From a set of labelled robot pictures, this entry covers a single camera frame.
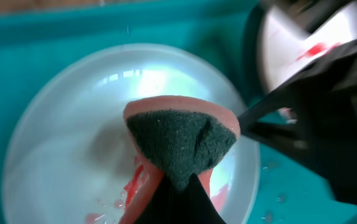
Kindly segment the light blue plate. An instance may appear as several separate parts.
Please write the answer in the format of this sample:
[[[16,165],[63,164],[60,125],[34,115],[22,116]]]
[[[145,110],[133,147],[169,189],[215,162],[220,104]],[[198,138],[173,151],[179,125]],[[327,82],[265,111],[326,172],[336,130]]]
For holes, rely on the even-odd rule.
[[[6,222],[117,223],[137,168],[123,111],[159,95],[246,109],[219,70],[184,50],[129,44],[91,54],[49,81],[19,120],[4,164]]]

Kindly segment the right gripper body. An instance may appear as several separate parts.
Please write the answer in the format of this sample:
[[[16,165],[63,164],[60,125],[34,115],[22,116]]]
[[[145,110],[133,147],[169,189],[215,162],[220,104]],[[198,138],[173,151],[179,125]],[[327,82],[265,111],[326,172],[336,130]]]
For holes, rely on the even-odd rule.
[[[357,40],[305,67],[293,87],[310,168],[327,179],[337,201],[357,205]]]

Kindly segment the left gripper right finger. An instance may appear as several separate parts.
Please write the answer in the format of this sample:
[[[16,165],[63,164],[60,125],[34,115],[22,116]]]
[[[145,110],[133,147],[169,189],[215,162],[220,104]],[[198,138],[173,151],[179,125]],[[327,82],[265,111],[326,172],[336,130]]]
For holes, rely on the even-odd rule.
[[[182,223],[225,224],[196,174],[190,176],[189,183],[183,191],[181,199]]]

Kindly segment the green and orange sponge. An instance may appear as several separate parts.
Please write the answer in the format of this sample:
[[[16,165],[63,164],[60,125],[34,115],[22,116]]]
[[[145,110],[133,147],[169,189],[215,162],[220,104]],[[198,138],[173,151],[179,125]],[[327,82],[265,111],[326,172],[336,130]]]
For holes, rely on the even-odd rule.
[[[120,222],[136,221],[166,175],[180,192],[182,223],[181,196],[190,176],[198,176],[210,198],[211,172],[241,135],[236,115],[197,98],[155,96],[128,103],[123,118],[148,178]]]

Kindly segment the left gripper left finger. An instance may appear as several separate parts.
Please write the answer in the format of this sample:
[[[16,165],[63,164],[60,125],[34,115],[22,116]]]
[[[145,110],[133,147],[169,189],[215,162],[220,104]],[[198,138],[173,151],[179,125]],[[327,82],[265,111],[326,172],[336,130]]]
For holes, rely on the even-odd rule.
[[[152,198],[134,224],[177,224],[179,223],[180,192],[164,175]]]

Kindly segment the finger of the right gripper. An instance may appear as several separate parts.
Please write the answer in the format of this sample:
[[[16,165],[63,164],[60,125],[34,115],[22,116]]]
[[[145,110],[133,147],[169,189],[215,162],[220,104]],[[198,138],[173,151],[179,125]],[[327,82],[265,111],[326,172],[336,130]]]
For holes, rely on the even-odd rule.
[[[256,121],[242,124],[242,134],[276,149],[291,159],[308,159],[307,143],[300,138],[296,124],[276,124]]]
[[[270,92],[260,102],[238,117],[242,131],[306,131],[309,127],[309,112],[306,112],[309,87],[304,83],[290,83]],[[292,108],[297,121],[292,124],[277,124],[260,121],[266,115],[281,109]]]

